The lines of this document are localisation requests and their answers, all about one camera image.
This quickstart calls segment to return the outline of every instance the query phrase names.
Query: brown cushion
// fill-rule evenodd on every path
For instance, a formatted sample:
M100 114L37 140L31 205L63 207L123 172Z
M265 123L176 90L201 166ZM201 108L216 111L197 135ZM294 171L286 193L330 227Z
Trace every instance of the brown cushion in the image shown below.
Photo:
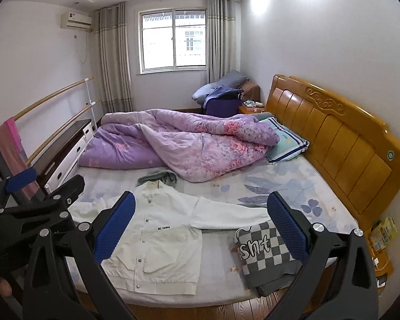
M261 100L261 89L254 81L249 80L243 84L240 89L243 90L243 100L252 100L260 102Z

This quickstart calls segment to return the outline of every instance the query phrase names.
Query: curtain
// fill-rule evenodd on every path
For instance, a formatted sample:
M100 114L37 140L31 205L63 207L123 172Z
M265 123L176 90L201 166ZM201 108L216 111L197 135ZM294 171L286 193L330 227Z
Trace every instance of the curtain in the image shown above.
M104 113L131 112L127 58L126 6L124 3L94 12L96 72Z
M236 68L235 0L209 0L207 39L211 83Z

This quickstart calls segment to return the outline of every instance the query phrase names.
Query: window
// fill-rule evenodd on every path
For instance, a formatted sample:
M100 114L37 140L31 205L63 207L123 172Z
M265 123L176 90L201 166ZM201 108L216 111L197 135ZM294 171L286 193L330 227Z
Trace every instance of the window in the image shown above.
M140 26L142 72L206 67L206 11L141 13Z

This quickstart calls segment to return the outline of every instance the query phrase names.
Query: checkerboard pattern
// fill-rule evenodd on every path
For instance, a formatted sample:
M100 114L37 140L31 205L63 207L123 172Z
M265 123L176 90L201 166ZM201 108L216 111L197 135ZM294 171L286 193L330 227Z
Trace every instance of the checkerboard pattern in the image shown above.
M235 244L244 275L294 260L272 220L237 230Z

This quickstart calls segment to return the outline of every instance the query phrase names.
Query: jacket pocket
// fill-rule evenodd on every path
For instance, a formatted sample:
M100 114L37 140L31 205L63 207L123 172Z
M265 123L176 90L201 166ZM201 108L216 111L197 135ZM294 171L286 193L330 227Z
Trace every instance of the jacket pocket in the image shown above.
M143 267L145 273L154 273L177 263L186 240L186 228L163 230L154 233L151 238L153 243L145 255Z

